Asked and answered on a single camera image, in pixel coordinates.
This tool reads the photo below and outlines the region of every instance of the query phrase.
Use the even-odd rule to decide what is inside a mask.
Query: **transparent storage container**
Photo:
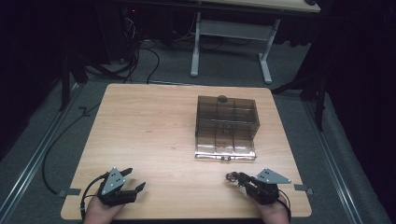
[[[254,161],[259,127],[254,100],[198,96],[195,158]]]

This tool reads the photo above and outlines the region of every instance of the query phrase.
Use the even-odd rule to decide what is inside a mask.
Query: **black cable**
[[[288,219],[290,222],[291,221],[290,199],[289,199],[288,195],[285,192],[283,192],[281,189],[279,189],[278,191],[281,192],[286,197],[288,204],[283,203],[279,199],[276,199],[276,201],[279,202],[280,204],[282,204],[286,208],[286,212],[288,213]]]
[[[128,80],[128,78],[131,79],[131,83],[132,83],[132,73],[133,73],[134,70],[136,69],[137,63],[139,62],[139,54],[140,54],[140,53],[139,53],[139,49],[137,49],[137,56],[134,54],[134,57],[133,57],[133,59],[134,59],[134,66],[131,67],[131,68],[129,69],[129,73],[128,73],[128,75],[125,77],[125,79],[123,80],[122,83],[125,83],[125,82]]]
[[[156,52],[154,52],[151,49],[145,49],[148,50],[150,52],[152,52],[153,54],[155,54],[155,56],[157,56],[157,65],[155,66],[155,68],[152,70],[152,72],[150,73],[150,75],[148,75],[148,79],[146,81],[146,84],[149,84],[149,79],[151,78],[152,74],[154,74],[154,72],[157,70],[158,66],[160,65],[160,56],[158,56],[158,54]]]
[[[41,166],[41,175],[43,177],[43,181],[44,184],[46,186],[46,188],[54,195],[58,196],[58,192],[53,189],[50,184],[47,181],[46,178],[46,160],[48,155],[50,154],[50,151],[52,150],[53,146],[55,146],[55,143],[66,133],[67,130],[69,130],[74,124],[76,124],[80,119],[84,118],[87,116],[88,113],[90,113],[91,111],[93,111],[97,106],[99,106],[99,104],[93,106],[91,109],[86,110],[80,117],[78,117],[76,120],[74,120],[72,123],[70,123],[56,138],[55,140],[53,140],[53,142],[50,144],[49,149],[47,150],[44,159],[43,159],[43,164]]]
[[[80,205],[79,205],[79,209],[80,209],[80,213],[81,213],[81,218],[82,218],[82,221],[84,222],[84,219],[85,219],[85,198],[87,198],[87,193],[88,193],[88,190],[91,188],[91,186],[94,184],[94,183],[96,183],[97,181],[99,181],[100,179],[105,179],[105,178],[107,178],[108,177],[108,174],[109,174],[109,172],[106,172],[104,175],[100,175],[100,176],[98,176],[98,177],[96,177],[96,179],[94,179],[89,185],[88,185],[88,187],[85,189],[85,191],[84,191],[84,193],[82,194],[82,197],[81,197],[81,203],[80,203]]]

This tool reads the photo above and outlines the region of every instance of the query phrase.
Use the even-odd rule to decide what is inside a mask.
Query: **desk leg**
[[[69,67],[68,67],[68,58],[64,57],[62,61],[62,105],[59,111],[64,111],[66,106],[70,101],[70,81],[69,81]]]
[[[262,75],[264,76],[264,82],[266,84],[272,83],[270,70],[268,69],[268,64],[267,64],[267,57],[268,57],[268,54],[270,53],[271,46],[274,43],[274,39],[275,39],[277,28],[279,27],[279,23],[280,23],[280,20],[276,20],[274,22],[274,26],[271,29],[271,33],[268,38],[267,45],[265,46],[265,51],[264,51],[264,53],[259,54],[260,65],[262,66]]]
[[[192,63],[191,63],[191,76],[192,77],[198,77],[200,34],[201,34],[201,13],[197,12],[197,22],[196,22],[196,28],[195,28],[195,45],[194,45],[194,52],[192,53]]]

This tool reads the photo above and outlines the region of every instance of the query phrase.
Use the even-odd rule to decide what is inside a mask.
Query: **wooden table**
[[[256,101],[261,127],[254,138],[254,162],[194,158],[198,95]],[[113,166],[134,168],[122,189],[147,182],[117,219],[259,217],[245,189],[225,175],[257,175],[265,167],[292,180],[279,185],[290,198],[292,215],[311,214],[305,192],[294,190],[294,184],[303,183],[273,96],[264,88],[110,84],[70,188],[84,190]],[[98,188],[99,183],[93,185],[89,194]],[[81,195],[66,197],[64,219],[80,219]]]
[[[299,12],[320,12],[315,4],[309,6],[304,0],[200,0],[208,3],[231,4],[244,7],[267,7],[271,9],[290,10]]]

